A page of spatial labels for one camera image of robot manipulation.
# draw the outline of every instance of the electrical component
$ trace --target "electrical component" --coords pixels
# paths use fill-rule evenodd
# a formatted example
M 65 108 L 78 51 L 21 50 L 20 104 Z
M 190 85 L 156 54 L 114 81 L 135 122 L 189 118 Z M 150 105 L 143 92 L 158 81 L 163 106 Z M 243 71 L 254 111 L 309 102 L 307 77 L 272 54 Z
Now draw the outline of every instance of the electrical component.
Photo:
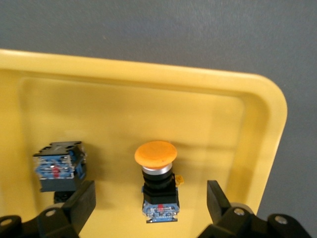
M 75 191 L 86 176 L 86 152 L 81 141 L 53 142 L 33 158 L 41 192 Z
M 147 223 L 177 221 L 178 188 L 172 171 L 176 155 L 176 148 L 164 141 L 146 143 L 135 153 L 135 160 L 142 165 L 142 212 L 147 217 Z

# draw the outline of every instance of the orange button cap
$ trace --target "orange button cap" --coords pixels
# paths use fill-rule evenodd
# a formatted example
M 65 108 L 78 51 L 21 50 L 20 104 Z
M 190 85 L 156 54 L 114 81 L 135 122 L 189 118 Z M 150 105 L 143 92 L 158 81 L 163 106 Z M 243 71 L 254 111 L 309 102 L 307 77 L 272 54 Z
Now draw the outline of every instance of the orange button cap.
M 177 156 L 175 146 L 165 141 L 152 141 L 141 145 L 135 152 L 135 161 L 149 169 L 161 169 Z

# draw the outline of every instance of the screw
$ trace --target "screw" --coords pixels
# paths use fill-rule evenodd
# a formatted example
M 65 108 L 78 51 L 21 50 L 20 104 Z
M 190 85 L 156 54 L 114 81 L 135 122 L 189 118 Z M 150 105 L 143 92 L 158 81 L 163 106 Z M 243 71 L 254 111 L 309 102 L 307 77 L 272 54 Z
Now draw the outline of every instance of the screw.
M 283 224 L 283 225 L 286 225 L 288 223 L 288 221 L 284 218 L 284 217 L 281 217 L 281 216 L 276 216 L 275 217 L 275 220 L 279 223 L 279 224 Z
M 0 226 L 4 227 L 6 225 L 9 225 L 12 222 L 11 218 L 5 219 L 0 223 Z
M 237 214 L 238 216 L 244 216 L 245 215 L 245 212 L 241 208 L 236 208 L 236 209 L 233 210 L 233 212 L 235 214 Z
M 45 213 L 45 216 L 50 217 L 50 216 L 54 215 L 55 212 L 56 212 L 56 210 L 50 210 L 47 213 Z

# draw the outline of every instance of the yellow bin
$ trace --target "yellow bin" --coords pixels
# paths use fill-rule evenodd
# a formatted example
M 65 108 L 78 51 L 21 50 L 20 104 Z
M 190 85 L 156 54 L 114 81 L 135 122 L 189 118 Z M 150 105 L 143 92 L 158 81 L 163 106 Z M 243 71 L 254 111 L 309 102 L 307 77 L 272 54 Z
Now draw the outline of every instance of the yellow bin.
M 287 117 L 281 90 L 246 73 L 0 50 L 0 80 L 0 216 L 51 205 L 32 155 L 81 140 L 97 196 L 82 238 L 196 237 L 211 223 L 210 179 L 257 212 Z M 178 222 L 142 215 L 134 152 L 153 140 L 178 152 Z

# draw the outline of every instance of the yellow tab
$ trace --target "yellow tab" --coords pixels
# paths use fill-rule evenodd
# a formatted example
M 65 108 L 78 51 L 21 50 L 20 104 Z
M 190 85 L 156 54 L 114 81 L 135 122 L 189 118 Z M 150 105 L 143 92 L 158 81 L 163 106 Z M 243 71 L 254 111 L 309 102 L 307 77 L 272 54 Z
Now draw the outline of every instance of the yellow tab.
M 175 182 L 177 187 L 182 185 L 184 183 L 182 175 L 175 175 Z

